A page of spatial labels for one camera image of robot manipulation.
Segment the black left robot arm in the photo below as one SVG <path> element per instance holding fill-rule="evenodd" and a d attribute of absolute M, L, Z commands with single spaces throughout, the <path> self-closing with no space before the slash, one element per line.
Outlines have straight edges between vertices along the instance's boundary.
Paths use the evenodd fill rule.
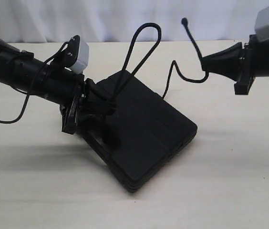
<path fill-rule="evenodd" d="M 92 130 L 104 144 L 117 147 L 120 139 L 105 122 L 107 116 L 114 114 L 116 105 L 92 79 L 74 69 L 79 49 L 76 36 L 63 43 L 48 59 L 40 61 L 32 52 L 21 51 L 0 39 L 0 83 L 25 95 L 20 114 L 0 123 L 18 122 L 29 98 L 37 96 L 59 105 L 63 132 L 75 134 Z"/>

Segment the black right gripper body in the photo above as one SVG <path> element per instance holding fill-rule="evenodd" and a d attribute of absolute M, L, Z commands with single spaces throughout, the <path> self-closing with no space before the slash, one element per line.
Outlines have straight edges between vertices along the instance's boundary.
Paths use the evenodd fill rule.
<path fill-rule="evenodd" d="M 252 84 L 255 81 L 255 76 L 253 76 L 251 69 L 254 51 L 248 43 L 245 44 L 243 53 L 240 75 L 237 82 L 234 84 L 235 95 L 248 95 Z"/>

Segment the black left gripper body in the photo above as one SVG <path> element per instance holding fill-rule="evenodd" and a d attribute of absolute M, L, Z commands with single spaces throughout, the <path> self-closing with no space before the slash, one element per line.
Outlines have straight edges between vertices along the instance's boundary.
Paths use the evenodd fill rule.
<path fill-rule="evenodd" d="M 71 102 L 60 105 L 62 132 L 67 134 L 75 134 L 79 129 L 82 109 L 89 96 L 89 89 L 87 82 L 85 81 L 85 75 L 76 74 L 74 79 L 75 87 Z"/>

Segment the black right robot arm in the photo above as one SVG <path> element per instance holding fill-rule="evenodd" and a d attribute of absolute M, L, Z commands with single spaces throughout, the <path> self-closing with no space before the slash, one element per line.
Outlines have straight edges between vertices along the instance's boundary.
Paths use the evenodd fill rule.
<path fill-rule="evenodd" d="M 247 95 L 257 77 L 269 77 L 269 6 L 258 12 L 254 31 L 247 43 L 202 58 L 202 70 L 233 80 L 236 95 Z"/>

